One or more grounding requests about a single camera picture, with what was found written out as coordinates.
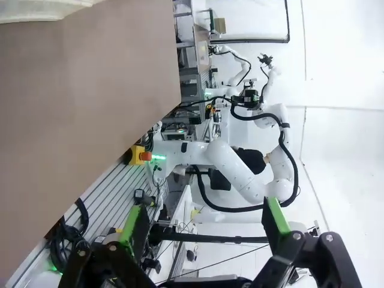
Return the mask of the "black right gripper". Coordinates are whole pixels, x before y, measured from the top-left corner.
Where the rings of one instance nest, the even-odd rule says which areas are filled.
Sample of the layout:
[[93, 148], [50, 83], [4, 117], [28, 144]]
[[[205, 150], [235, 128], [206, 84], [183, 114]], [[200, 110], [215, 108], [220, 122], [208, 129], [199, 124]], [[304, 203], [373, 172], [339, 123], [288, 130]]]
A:
[[256, 109], [260, 106], [260, 95], [258, 91], [242, 91], [238, 103], [248, 109]]

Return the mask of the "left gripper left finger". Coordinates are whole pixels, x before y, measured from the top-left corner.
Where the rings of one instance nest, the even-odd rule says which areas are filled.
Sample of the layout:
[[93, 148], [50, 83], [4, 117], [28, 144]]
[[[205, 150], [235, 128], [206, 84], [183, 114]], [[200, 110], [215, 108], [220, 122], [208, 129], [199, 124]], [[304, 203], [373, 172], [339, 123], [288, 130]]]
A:
[[108, 234], [100, 242], [74, 249], [59, 286], [101, 287], [113, 279], [118, 287], [155, 287], [141, 267], [149, 230], [146, 208], [132, 207], [122, 232]]

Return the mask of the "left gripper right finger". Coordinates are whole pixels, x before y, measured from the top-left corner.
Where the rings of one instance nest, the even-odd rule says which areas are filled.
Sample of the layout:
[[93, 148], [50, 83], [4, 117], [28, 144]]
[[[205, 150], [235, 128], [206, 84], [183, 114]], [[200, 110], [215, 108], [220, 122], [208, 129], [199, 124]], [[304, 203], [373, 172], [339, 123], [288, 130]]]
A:
[[297, 268], [309, 270], [317, 287], [361, 287], [341, 236], [292, 230], [276, 198], [264, 198], [262, 224], [272, 251], [254, 287], [286, 287]]

